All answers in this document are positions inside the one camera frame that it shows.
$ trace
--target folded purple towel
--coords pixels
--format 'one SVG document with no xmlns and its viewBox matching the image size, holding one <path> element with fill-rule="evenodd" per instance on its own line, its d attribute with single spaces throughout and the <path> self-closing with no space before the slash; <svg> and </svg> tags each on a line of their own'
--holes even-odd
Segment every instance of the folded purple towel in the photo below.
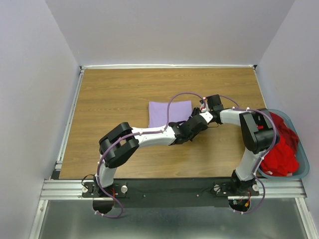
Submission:
<svg viewBox="0 0 319 239">
<path fill-rule="evenodd" d="M 149 128 L 161 127 L 166 124 L 167 105 L 168 103 L 149 103 Z M 191 101 L 172 102 L 169 106 L 169 122 L 188 120 L 191 112 Z"/>
</svg>

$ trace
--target metal floor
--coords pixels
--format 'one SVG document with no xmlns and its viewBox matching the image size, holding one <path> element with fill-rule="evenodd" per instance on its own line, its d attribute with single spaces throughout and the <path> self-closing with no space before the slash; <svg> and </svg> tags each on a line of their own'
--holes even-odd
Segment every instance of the metal floor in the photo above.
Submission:
<svg viewBox="0 0 319 239">
<path fill-rule="evenodd" d="M 258 201 L 252 200 L 252 206 Z M 266 199 L 249 215 L 214 207 L 134 208 L 126 209 L 120 219 L 95 215 L 90 200 L 71 200 L 48 203 L 39 238 L 303 239 L 307 235 L 293 198 Z"/>
</svg>

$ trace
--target white wall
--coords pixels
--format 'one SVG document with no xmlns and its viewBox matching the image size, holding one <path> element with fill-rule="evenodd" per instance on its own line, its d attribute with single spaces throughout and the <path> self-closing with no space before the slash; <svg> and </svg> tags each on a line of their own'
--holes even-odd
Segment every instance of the white wall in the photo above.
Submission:
<svg viewBox="0 0 319 239">
<path fill-rule="evenodd" d="M 46 0 L 80 65 L 258 64 L 294 0 Z"/>
<path fill-rule="evenodd" d="M 45 1 L 0 1 L 0 238 L 28 238 L 79 68 Z"/>
<path fill-rule="evenodd" d="M 319 229 L 319 1 L 296 0 L 257 67 L 269 108 L 286 112 L 305 148 L 307 204 Z"/>
</svg>

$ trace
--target screw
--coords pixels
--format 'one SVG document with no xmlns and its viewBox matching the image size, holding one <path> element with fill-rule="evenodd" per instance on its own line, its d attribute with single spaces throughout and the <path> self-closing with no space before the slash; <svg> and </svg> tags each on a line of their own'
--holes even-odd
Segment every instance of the screw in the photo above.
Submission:
<svg viewBox="0 0 319 239">
<path fill-rule="evenodd" d="M 215 192 L 219 192 L 219 191 L 220 191 L 220 186 L 219 186 L 218 184 L 216 184 L 216 185 L 214 186 L 214 191 L 215 191 Z"/>
<path fill-rule="evenodd" d="M 253 185 L 253 190 L 254 190 L 255 192 L 258 192 L 258 191 L 259 191 L 259 187 L 258 187 L 257 184 L 254 184 L 254 185 Z"/>
<path fill-rule="evenodd" d="M 121 187 L 121 192 L 122 192 L 122 193 L 126 193 L 127 191 L 128 191 L 127 186 L 126 186 L 126 185 L 123 185 L 123 186 Z"/>
<path fill-rule="evenodd" d="M 87 193 L 87 192 L 88 192 L 88 189 L 83 186 L 82 189 L 81 189 L 81 191 L 82 191 L 82 193 Z"/>
</svg>

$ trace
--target metal frame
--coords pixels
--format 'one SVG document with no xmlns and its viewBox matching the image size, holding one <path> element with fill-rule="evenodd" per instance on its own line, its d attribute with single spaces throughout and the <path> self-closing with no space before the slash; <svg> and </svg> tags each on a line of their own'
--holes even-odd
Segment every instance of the metal frame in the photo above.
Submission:
<svg viewBox="0 0 319 239">
<path fill-rule="evenodd" d="M 297 207 L 298 207 L 301 219 L 303 221 L 308 238 L 317 239 L 318 232 L 316 230 L 313 218 L 311 217 L 311 214 L 306 205 L 305 199 L 296 198 L 296 203 L 297 203 Z"/>
<path fill-rule="evenodd" d="M 47 206 L 48 200 L 39 201 L 29 239 L 39 238 Z"/>
<path fill-rule="evenodd" d="M 80 92 L 85 69 L 134 69 L 134 68 L 211 68 L 211 67 L 247 67 L 253 68 L 257 82 L 258 78 L 253 65 L 174 65 L 174 64 L 138 64 L 138 65 L 100 65 L 100 66 L 82 66 L 79 76 L 79 81 L 76 87 L 75 95 L 73 98 L 72 107 L 70 110 L 69 118 L 65 128 L 63 140 L 56 160 L 55 170 L 60 170 L 62 160 L 66 148 L 66 143 L 70 133 L 70 128 L 75 112 L 77 99 Z M 262 179 L 266 187 L 266 198 L 295 198 L 302 222 L 304 224 L 308 238 L 318 239 L 318 234 L 310 212 L 307 209 L 305 197 L 306 192 L 301 180 L 291 181 L 274 181 Z M 259 192 L 262 195 L 263 190 L 258 182 Z M 237 199 L 239 197 L 229 197 L 229 199 Z M 49 200 L 91 200 L 90 198 L 82 198 L 82 185 L 81 180 L 45 180 L 43 183 L 42 192 L 40 195 L 39 204 L 37 207 L 36 215 L 32 225 L 30 239 L 37 239 L 40 236 L 41 227 L 45 218 L 45 212 Z M 95 200 L 111 200 L 110 198 L 100 198 Z"/>
<path fill-rule="evenodd" d="M 261 179 L 266 187 L 266 198 L 305 198 L 306 193 L 301 180 L 291 180 L 287 182 Z M 259 196 L 252 198 L 262 198 L 263 189 L 260 183 Z M 43 183 L 40 200 L 92 200 L 92 198 L 82 198 L 81 180 L 45 180 Z M 239 199 L 242 196 L 228 197 L 229 199 Z"/>
<path fill-rule="evenodd" d="M 252 68 L 253 65 L 218 65 L 218 64 L 112 64 L 112 65 L 88 65 L 81 69 L 142 69 L 142 68 Z"/>
<path fill-rule="evenodd" d="M 78 80 L 78 84 L 76 86 L 73 102 L 72 102 L 71 111 L 70 111 L 70 114 L 69 114 L 68 121 L 66 123 L 66 128 L 65 128 L 65 131 L 64 131 L 62 143 L 61 143 L 61 146 L 60 146 L 60 150 L 59 150 L 59 154 L 58 154 L 58 157 L 56 159 L 56 162 L 62 161 L 63 157 L 64 157 L 66 143 L 68 141 L 68 137 L 69 137 L 69 134 L 70 134 L 70 129 L 71 129 L 71 125 L 72 125 L 72 120 L 73 120 L 73 116 L 74 116 L 74 112 L 75 112 L 76 103 L 77 103 L 77 100 L 78 100 L 78 97 L 79 97 L 79 92 L 80 92 L 80 87 L 81 87 L 83 75 L 84 75 L 84 70 L 81 70 L 80 71 L 79 80 Z"/>
</svg>

